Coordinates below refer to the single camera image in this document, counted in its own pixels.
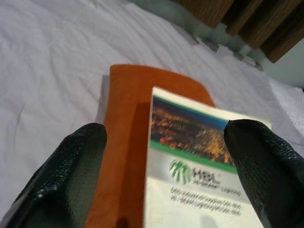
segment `green logo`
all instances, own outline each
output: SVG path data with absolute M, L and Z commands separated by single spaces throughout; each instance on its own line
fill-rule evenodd
M 183 184 L 189 183 L 191 180 L 191 169 L 185 163 L 173 160 L 170 164 L 171 176 L 176 182 Z

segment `brown wood slat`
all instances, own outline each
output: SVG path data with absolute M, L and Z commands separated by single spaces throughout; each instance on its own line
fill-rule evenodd
M 266 0 L 240 31 L 252 48 L 259 48 L 301 0 Z
M 264 42 L 261 50 L 275 63 L 294 45 L 304 38 L 304 3 L 283 21 L 277 30 Z
M 223 22 L 227 25 L 226 32 L 232 36 L 236 35 L 255 13 L 262 1 L 236 0 L 223 18 Z
M 215 28 L 234 0 L 176 0 L 206 25 Z

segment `wrinkled bedsheet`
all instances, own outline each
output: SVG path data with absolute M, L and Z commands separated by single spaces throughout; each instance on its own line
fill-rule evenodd
M 185 74 L 217 107 L 272 121 L 304 155 L 300 89 L 267 78 L 225 47 L 214 52 L 189 42 L 132 3 L 2 0 L 0 21 L 0 218 L 65 136 L 102 121 L 113 64 Z

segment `white bed sheet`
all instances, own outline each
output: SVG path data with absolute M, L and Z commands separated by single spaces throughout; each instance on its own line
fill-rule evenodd
M 0 21 L 0 218 L 65 136 L 102 118 L 113 64 L 188 75 L 217 107 L 272 121 L 274 132 L 304 155 L 303 106 L 275 96 L 280 84 L 224 47 L 215 53 L 192 45 L 132 3 L 2 0 Z M 303 101 L 300 90 L 286 93 Z

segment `green stripe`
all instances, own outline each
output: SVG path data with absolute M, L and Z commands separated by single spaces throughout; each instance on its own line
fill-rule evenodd
M 174 106 L 176 106 L 176 107 L 183 108 L 183 109 L 186 109 L 186 110 L 188 110 L 188 111 L 192 111 L 192 112 L 198 113 L 198 114 L 200 114 L 200 115 L 204 115 L 204 116 L 207 116 L 207 117 L 210 117 L 210 118 L 213 118 L 213 119 L 217 119 L 217 120 L 220 120 L 220 121 L 226 121 L 226 122 L 228 121 L 227 119 L 219 118 L 219 117 L 217 117 L 217 116 L 213 116 L 213 115 L 210 115 L 210 114 L 207 114 L 207 113 L 203 113 L 202 111 L 199 111 L 199 110 L 196 110 L 196 109 L 193 109 L 193 108 L 189 108 L 189 107 L 187 107 L 187 106 L 183 106 L 183 105 L 177 104 L 177 103 L 175 103 L 175 102 L 166 100 L 166 99 L 162 98 L 161 96 L 157 96 L 157 95 L 155 95 L 155 94 L 153 94 L 153 96 L 155 96 L 155 97 L 156 97 L 157 99 L 159 99 L 159 100 L 162 100 L 162 101 L 164 101 L 164 102 L 167 102 L 167 103 L 169 103 L 169 104 L 171 104 L 171 105 L 174 105 Z
M 170 147 L 162 145 L 159 142 L 156 142 L 156 141 L 153 141 L 153 140 L 150 141 L 150 147 L 152 147 L 154 149 L 157 149 L 159 151 L 162 151 L 162 152 L 167 152 L 167 153 L 173 154 L 175 156 L 178 156 L 178 157 L 181 157 L 181 158 L 184 158 L 184 159 L 188 159 L 190 161 L 197 162 L 199 164 L 207 165 L 207 166 L 210 166 L 210 167 L 213 167 L 213 168 L 216 168 L 216 169 L 220 169 L 220 170 L 231 172 L 233 174 L 237 174 L 237 170 L 233 166 L 222 164 L 222 163 L 215 162 L 215 161 L 211 161 L 211 160 L 206 159 L 206 158 L 200 158 L 200 157 L 197 157 L 193 154 L 185 153 L 182 150 L 171 149 Z

